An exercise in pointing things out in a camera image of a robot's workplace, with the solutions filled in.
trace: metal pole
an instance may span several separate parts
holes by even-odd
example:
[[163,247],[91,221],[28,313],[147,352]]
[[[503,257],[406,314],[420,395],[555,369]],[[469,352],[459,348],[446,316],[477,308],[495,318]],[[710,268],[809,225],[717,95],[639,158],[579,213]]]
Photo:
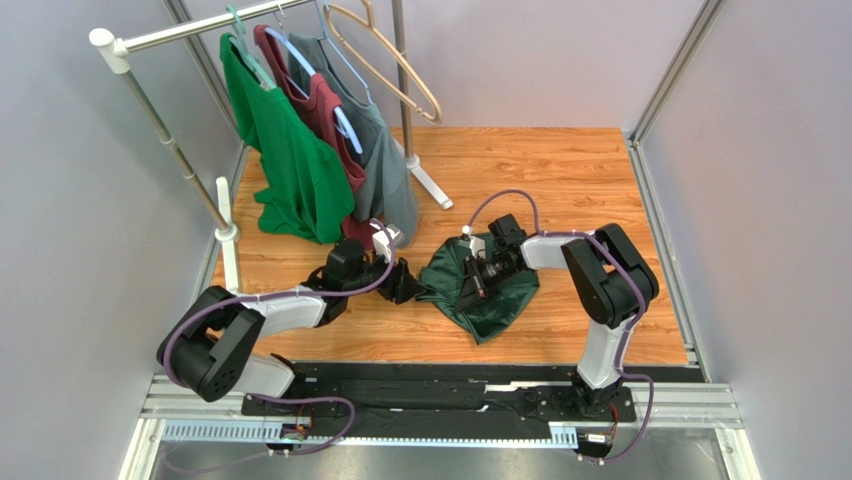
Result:
[[[393,34],[397,51],[403,58],[407,59],[408,52],[405,51],[405,18],[402,14],[402,0],[393,0]],[[408,95],[408,75],[402,65],[397,64],[396,72],[399,76],[399,90]],[[405,147],[405,158],[414,156],[414,138],[411,132],[411,110],[400,100],[400,113],[402,116],[402,145]]]
[[142,86],[139,85],[139,82],[136,80],[136,76],[133,75],[132,71],[128,70],[122,73],[121,77],[125,82],[127,82],[127,86],[130,87],[130,90],[132,90],[133,94],[136,95],[136,99],[139,100],[139,104],[142,105],[142,109],[148,114],[148,118],[151,119],[151,122],[154,124],[154,128],[157,129],[157,135],[160,137],[160,142],[163,146],[169,149],[170,152],[172,152],[172,156],[183,171],[184,180],[189,182],[193,190],[195,190],[195,193],[198,195],[198,198],[201,199],[201,203],[204,205],[204,208],[207,209],[207,213],[213,217],[213,222],[216,223],[216,228],[221,231],[227,231],[230,227],[228,222],[226,222],[222,217],[222,214],[219,213],[219,209],[216,208],[216,204],[213,203],[213,200],[210,198],[210,195],[207,193],[204,185],[202,185],[201,181],[198,180],[198,176],[195,174],[195,169],[193,169],[192,165],[190,165],[186,160],[186,156],[180,149],[180,145],[178,145],[171,132],[169,132],[166,124],[163,123],[163,119],[160,118],[160,114],[157,113],[157,110],[151,104],[151,100],[148,99],[148,95],[145,94],[145,90],[143,90]]
[[668,100],[669,94],[671,94],[672,89],[674,89],[675,84],[678,79],[680,79],[686,65],[692,58],[692,55],[698,49],[701,39],[703,39],[707,31],[710,30],[713,20],[715,20],[722,4],[724,3],[725,0],[704,1],[704,5],[701,6],[698,16],[695,17],[695,21],[692,23],[692,26],[675,54],[674,59],[672,59],[672,63],[669,65],[668,70],[665,75],[663,75],[663,79],[657,86],[657,90],[654,92],[654,95],[651,96],[651,101],[648,103],[648,106],[645,107],[645,111],[642,112],[642,116],[639,117],[639,122],[636,124],[636,128],[634,128],[633,132],[631,132],[630,140],[632,142],[642,143],[645,139],[645,136],[651,129],[651,125],[654,123],[654,120],[656,120],[657,115],[660,113],[660,110],[663,108],[666,100]]
[[[258,3],[237,10],[237,15],[242,20],[259,17],[270,12],[277,11],[280,8],[289,8],[303,3],[308,3],[310,0],[278,0],[271,2]],[[174,27],[159,30],[147,35],[140,35],[136,38],[127,38],[120,41],[121,47],[127,53],[133,53],[138,50],[144,50],[150,47],[156,47],[174,40],[203,33],[208,30],[214,30],[219,27],[224,27],[234,23],[234,16],[230,13],[223,13],[215,17],[196,20],[194,22],[182,23]]]

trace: wooden hanger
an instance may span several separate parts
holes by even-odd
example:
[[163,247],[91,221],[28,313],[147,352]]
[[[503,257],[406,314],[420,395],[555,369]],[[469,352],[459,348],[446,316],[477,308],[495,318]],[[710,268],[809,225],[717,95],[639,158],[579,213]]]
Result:
[[[378,78],[379,81],[382,82],[388,89],[390,89],[390,91],[393,92],[394,95],[399,97],[399,99],[402,100],[403,103],[405,103],[415,112],[422,115],[423,118],[429,121],[429,123],[439,125],[443,120],[443,114],[441,113],[441,105],[438,104],[438,100],[435,98],[434,95],[432,95],[432,92],[429,91],[429,87],[427,87],[426,84],[423,83],[423,80],[420,79],[420,76],[417,75],[417,72],[415,72],[414,69],[411,68],[411,65],[408,63],[405,57],[403,57],[402,54],[399,53],[399,51],[396,49],[396,47],[387,38],[385,38],[384,35],[382,35],[382,32],[380,32],[379,29],[376,28],[376,20],[373,16],[372,2],[370,2],[370,0],[361,0],[361,3],[364,4],[364,9],[367,11],[366,20],[339,5],[326,4],[325,8],[323,8],[323,14],[325,15],[325,21],[331,29],[331,32],[334,34],[335,37],[337,37],[337,39],[340,41],[340,44],[343,45],[344,48],[349,50],[349,52],[352,53],[352,55],[354,55],[359,62],[361,62],[365,67],[367,67],[367,70],[369,70],[370,73],[372,73],[376,78]],[[379,71],[376,70],[375,67],[370,65],[370,63],[367,62],[367,60],[362,57],[361,54],[358,53],[352,47],[352,45],[350,45],[349,42],[346,41],[345,38],[343,38],[343,35],[341,35],[340,32],[337,31],[337,27],[335,27],[334,23],[331,21],[332,10],[346,17],[349,17],[357,25],[360,25],[361,27],[365,28],[374,37],[376,37],[382,44],[382,46],[385,47],[385,49],[389,51],[391,55],[393,55],[393,57],[396,59],[396,62],[402,67],[402,69],[405,70],[405,72],[408,74],[408,77],[411,78],[411,81],[413,81],[414,84],[417,85],[417,88],[419,88],[420,91],[423,92],[423,96],[426,97],[426,100],[432,106],[432,109],[435,113],[428,113],[424,111],[423,108],[418,106],[414,102],[414,100],[411,99],[411,97],[402,93],[402,91],[400,91],[396,85],[394,85],[390,80],[385,78],[384,75],[379,73]]]

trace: maroon t-shirt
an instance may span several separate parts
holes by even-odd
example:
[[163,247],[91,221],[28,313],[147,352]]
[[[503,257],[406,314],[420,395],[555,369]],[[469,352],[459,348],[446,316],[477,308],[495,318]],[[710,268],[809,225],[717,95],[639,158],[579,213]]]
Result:
[[[353,192],[358,190],[358,187],[367,179],[367,175],[349,154],[349,150],[346,148],[346,139],[334,126],[336,118],[334,109],[342,105],[340,97],[331,90],[323,76],[318,73],[311,77],[311,90],[305,92],[308,94],[308,98],[304,98],[298,90],[293,88],[287,81],[290,72],[287,69],[287,63],[281,57],[278,40],[266,33],[266,29],[266,25],[254,27],[254,41],[263,52],[263,56],[272,70],[272,75],[275,77],[275,82],[290,99],[290,103],[293,104],[293,108],[299,114],[299,118],[305,122],[305,125],[317,137],[334,148],[341,163],[343,163],[343,170],[349,180],[349,187]],[[368,251],[373,249],[373,233],[375,233],[375,230],[370,226],[369,221],[359,222],[354,215],[350,215],[343,220],[343,233],[348,238],[359,240]]]

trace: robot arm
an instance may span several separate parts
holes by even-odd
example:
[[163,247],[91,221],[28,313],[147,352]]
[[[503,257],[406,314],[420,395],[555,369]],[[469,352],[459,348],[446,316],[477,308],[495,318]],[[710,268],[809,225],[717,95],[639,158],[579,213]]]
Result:
[[[388,230],[393,241],[399,243],[402,234],[392,226]],[[252,354],[257,340],[295,328],[322,327],[334,321],[346,311],[348,298],[317,293],[358,290],[376,282],[388,268],[389,241],[382,232],[377,232],[373,236],[376,254],[370,260],[360,242],[343,240],[334,246],[324,266],[292,289],[297,293],[272,301],[235,303],[208,314],[183,332],[175,343],[171,352],[175,375],[207,402],[214,402],[231,391],[281,397],[296,374],[282,358]],[[400,304],[421,293],[423,287],[411,275],[406,260],[400,258],[377,291],[388,301]],[[219,286],[205,290],[163,340],[157,361],[163,364],[169,339],[190,317],[235,296]],[[208,335],[208,329],[221,335],[218,338]]]
[[[568,270],[592,320],[577,366],[580,381],[575,382],[579,394],[576,406],[580,413],[599,414],[621,386],[618,366],[627,348],[625,343],[619,349],[619,344],[639,310],[636,295],[625,278],[611,269],[603,254],[582,236],[527,236],[512,215],[497,219],[488,228],[495,238],[495,252],[485,259],[472,250],[474,255],[465,258],[465,283],[456,310],[499,294],[499,283],[520,271]],[[620,226],[609,224],[587,234],[603,244],[627,271],[646,305],[657,297],[660,287],[656,277]],[[470,237],[466,240],[471,245],[476,243]]]

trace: gray t-shirt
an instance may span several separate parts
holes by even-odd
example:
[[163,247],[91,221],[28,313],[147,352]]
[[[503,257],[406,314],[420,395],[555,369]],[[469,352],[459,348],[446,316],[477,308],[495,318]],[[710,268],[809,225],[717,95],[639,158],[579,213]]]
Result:
[[[411,189],[405,158],[397,148],[378,107],[362,102],[349,92],[331,68],[318,38],[296,33],[291,33],[289,38],[340,97],[343,113],[352,124],[364,150],[359,163],[367,173],[367,180],[354,193],[353,215],[357,220],[364,221],[384,213],[385,223],[395,225],[405,234],[405,240],[400,246],[408,245],[417,233],[417,198]],[[292,57],[288,66],[293,80],[307,91],[310,88],[310,76],[307,72]]]

